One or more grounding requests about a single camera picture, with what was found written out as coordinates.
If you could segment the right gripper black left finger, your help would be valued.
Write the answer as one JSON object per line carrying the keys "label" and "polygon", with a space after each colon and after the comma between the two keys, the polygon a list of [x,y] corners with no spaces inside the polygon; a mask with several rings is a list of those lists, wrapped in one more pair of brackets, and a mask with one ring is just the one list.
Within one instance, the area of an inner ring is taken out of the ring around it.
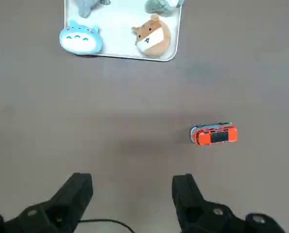
{"label": "right gripper black left finger", "polygon": [[45,202],[31,205],[5,221],[0,215],[0,233],[73,233],[93,196],[89,173],[74,173]]}

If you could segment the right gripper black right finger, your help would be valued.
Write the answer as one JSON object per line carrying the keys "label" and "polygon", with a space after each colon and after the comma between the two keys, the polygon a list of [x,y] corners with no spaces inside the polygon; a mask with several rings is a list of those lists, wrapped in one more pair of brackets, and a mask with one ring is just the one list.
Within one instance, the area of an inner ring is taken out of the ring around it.
{"label": "right gripper black right finger", "polygon": [[283,233],[285,230],[270,216],[249,213],[238,218],[223,204],[203,198],[191,174],[175,175],[172,199],[183,233]]}

